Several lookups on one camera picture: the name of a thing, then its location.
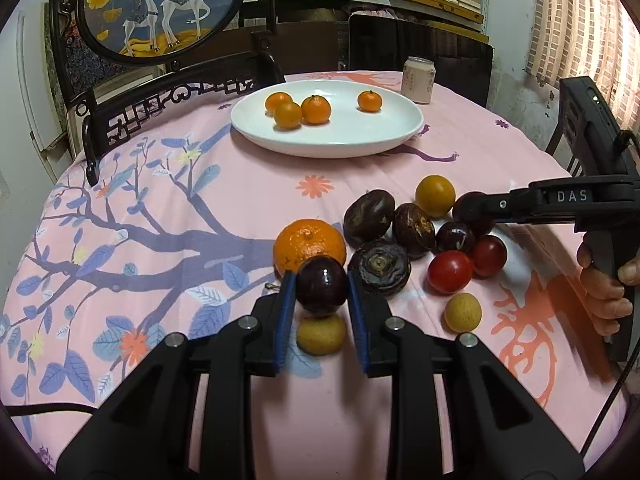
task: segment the human hand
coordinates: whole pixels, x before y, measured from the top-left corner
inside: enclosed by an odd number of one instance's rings
[[[640,256],[620,267],[618,280],[591,265],[591,251],[584,243],[578,248],[577,259],[584,268],[580,282],[587,291],[586,307],[596,332],[600,335],[615,334],[620,330],[616,320],[633,312],[631,302],[624,298],[622,284],[640,285]]]

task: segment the deer painting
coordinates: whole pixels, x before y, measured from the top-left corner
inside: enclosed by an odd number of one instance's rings
[[[178,10],[190,10],[193,12],[194,19],[187,20],[187,23],[195,23],[197,29],[197,38],[201,36],[200,21],[206,18],[211,12],[210,7],[204,2],[204,0],[163,0],[162,4],[162,28],[168,43],[168,47],[171,48],[180,43],[178,38],[175,37],[174,32],[171,29],[171,16],[176,9]]]
[[[146,4],[146,14],[136,14],[131,16],[130,19],[125,20],[122,26],[124,27],[124,44],[127,47],[127,53],[133,57],[133,49],[129,44],[129,38],[136,28],[148,27],[149,28],[149,41],[151,49],[158,52],[158,42],[156,41],[156,22],[158,21],[158,7],[153,0],[144,0]],[[138,0],[138,7],[142,5],[142,0]]]

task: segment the window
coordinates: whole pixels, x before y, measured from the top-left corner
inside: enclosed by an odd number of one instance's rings
[[[640,34],[620,0],[536,0],[527,72],[556,88],[590,76],[620,127],[638,133]]]

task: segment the table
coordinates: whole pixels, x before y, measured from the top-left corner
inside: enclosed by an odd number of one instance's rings
[[[398,90],[401,74],[297,78]],[[62,176],[0,320],[2,402],[99,405],[166,333],[205,336],[248,313],[274,280],[272,243],[285,225],[321,218],[339,227],[367,190],[386,189],[400,204],[428,174],[446,176],[458,195],[567,176],[515,127],[438,85],[412,140],[350,160],[259,148],[230,126],[234,102],[211,93],[168,108],[104,157],[93,189],[82,155]],[[613,385],[582,306],[575,263],[581,236],[571,226],[500,226],[494,234],[509,259],[498,276],[466,288],[483,307],[475,332],[579,448]],[[441,324],[447,298],[422,287],[430,258],[414,262],[390,306],[426,333],[453,338]],[[390,381],[364,378],[351,341],[338,355],[311,358],[292,340],[286,372],[252,380],[252,399],[259,478],[384,478]],[[625,408],[619,396],[588,464],[613,440]],[[53,467],[86,418],[56,413],[15,421]],[[194,450],[193,463],[197,456]],[[450,468],[450,456],[445,464]]]

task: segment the beverage can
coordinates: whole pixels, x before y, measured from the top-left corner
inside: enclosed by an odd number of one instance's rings
[[[400,93],[414,103],[427,105],[431,102],[435,81],[436,67],[433,61],[411,56],[404,63]]]

